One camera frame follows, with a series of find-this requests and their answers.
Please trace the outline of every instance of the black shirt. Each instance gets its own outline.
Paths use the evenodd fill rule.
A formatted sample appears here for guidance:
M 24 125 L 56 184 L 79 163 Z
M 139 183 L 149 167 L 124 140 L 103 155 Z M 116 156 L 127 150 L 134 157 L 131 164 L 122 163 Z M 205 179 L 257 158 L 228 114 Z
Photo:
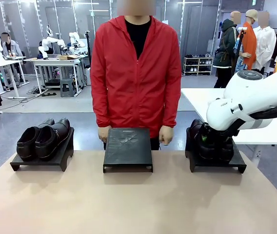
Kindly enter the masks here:
M 8 52 L 9 50 L 11 50 L 11 43 L 7 44 L 7 42 L 6 42 L 5 45 L 6 45 L 6 48 L 7 48 L 7 52 Z
M 131 24 L 128 21 L 125 21 L 125 24 L 127 26 L 127 31 L 130 35 L 131 41 L 133 42 L 137 52 L 137 58 L 139 59 L 143 52 L 148 30 L 152 24 L 152 21 L 149 20 L 147 23 L 141 25 Z

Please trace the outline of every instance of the man in red jacket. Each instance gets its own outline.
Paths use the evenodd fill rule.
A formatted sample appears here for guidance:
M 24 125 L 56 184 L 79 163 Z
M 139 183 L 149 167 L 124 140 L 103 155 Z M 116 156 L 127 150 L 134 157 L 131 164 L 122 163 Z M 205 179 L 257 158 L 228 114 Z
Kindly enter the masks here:
M 96 32 L 91 83 L 104 148 L 110 128 L 149 128 L 152 150 L 173 138 L 181 83 L 178 37 L 154 17 L 137 16 L 146 14 L 139 2 L 128 0 L 124 12 L 132 16 L 112 19 Z

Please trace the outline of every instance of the red windbreaker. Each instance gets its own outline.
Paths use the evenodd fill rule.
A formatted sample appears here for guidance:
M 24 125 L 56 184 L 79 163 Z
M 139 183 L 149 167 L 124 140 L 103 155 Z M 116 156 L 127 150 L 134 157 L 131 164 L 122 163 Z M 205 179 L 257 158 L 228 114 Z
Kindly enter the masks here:
M 181 58 L 173 28 L 151 17 L 142 54 L 137 60 L 124 16 L 102 24 L 96 32 L 91 84 L 99 127 L 174 127 L 180 98 Z

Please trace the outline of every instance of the gray stool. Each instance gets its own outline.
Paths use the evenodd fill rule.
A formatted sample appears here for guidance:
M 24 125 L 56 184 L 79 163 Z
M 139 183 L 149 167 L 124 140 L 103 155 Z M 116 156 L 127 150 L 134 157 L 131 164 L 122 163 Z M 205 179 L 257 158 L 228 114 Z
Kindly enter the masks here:
M 72 79 L 61 79 L 60 80 L 60 96 L 63 97 L 74 97 L 77 93 L 74 82 Z

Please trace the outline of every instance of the pair of black shoes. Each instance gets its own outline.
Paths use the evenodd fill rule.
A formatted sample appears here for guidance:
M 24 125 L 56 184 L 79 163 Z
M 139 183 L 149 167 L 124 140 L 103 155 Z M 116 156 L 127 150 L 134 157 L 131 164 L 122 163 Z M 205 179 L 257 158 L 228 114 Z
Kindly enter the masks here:
M 68 138 L 70 122 L 62 118 L 57 123 L 52 118 L 37 127 L 30 127 L 17 142 L 17 153 L 24 161 L 36 157 L 49 161 L 55 149 Z
M 187 131 L 187 141 L 203 159 L 216 159 L 223 162 L 230 162 L 234 155 L 233 140 L 227 139 L 220 143 L 218 139 L 207 137 L 207 123 L 195 119 Z

